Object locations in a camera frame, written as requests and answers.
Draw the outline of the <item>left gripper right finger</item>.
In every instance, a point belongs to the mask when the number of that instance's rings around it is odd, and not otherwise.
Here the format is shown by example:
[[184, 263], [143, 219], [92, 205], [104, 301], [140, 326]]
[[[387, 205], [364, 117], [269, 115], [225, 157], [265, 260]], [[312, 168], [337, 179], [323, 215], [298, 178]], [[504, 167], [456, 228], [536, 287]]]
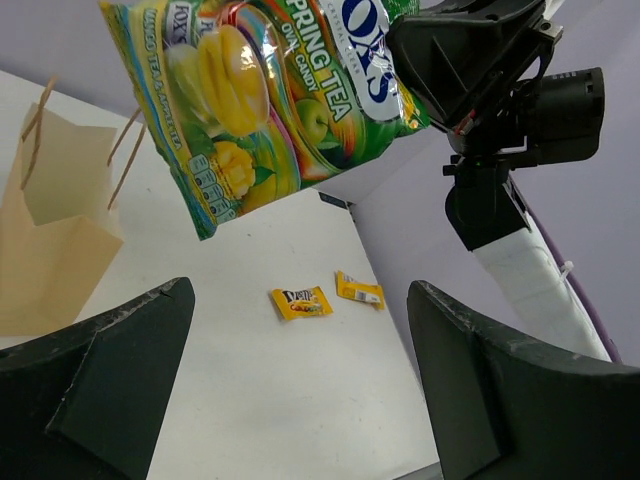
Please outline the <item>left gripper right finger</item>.
[[639, 371], [553, 346], [425, 281], [407, 311], [446, 479], [635, 479]]

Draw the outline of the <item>yellow M&M's packet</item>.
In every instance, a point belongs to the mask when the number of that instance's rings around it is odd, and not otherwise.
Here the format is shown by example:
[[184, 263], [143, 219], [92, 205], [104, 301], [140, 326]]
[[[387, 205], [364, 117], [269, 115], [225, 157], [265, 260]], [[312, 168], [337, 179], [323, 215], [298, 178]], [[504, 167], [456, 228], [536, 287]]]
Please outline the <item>yellow M&M's packet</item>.
[[271, 299], [285, 321], [333, 313], [332, 306], [319, 286], [302, 290], [274, 289], [271, 291]]

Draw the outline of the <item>green Fox's candy bag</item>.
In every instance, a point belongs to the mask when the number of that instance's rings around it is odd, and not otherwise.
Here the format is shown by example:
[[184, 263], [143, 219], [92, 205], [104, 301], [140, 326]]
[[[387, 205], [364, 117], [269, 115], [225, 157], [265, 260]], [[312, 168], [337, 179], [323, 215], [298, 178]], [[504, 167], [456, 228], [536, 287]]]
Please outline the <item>green Fox's candy bag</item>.
[[386, 42], [415, 1], [99, 8], [200, 239], [429, 125]]

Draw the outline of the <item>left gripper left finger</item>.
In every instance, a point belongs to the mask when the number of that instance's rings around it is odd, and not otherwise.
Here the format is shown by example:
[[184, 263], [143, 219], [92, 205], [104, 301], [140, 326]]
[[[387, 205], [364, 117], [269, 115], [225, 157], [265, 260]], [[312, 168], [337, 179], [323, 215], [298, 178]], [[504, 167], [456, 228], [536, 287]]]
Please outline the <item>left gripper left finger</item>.
[[146, 478], [194, 306], [179, 277], [3, 349], [2, 478]]

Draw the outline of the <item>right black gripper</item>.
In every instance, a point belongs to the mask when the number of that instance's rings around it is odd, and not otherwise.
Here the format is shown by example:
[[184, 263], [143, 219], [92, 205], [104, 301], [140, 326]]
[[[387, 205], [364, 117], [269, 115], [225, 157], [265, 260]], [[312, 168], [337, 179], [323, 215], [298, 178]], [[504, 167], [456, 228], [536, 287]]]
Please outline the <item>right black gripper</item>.
[[518, 110], [548, 68], [563, 28], [543, 1], [443, 1], [396, 18], [386, 34], [396, 73], [449, 131], [456, 152], [515, 146]]

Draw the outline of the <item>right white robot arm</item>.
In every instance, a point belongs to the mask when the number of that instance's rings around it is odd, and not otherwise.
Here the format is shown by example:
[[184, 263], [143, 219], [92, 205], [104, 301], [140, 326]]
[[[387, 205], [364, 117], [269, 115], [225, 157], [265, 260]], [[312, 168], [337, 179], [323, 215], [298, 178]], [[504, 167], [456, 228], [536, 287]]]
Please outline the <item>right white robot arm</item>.
[[396, 18], [396, 71], [453, 153], [447, 219], [529, 333], [596, 359], [619, 352], [512, 178], [600, 144], [604, 74], [549, 74], [562, 29], [543, 1], [444, 1]]

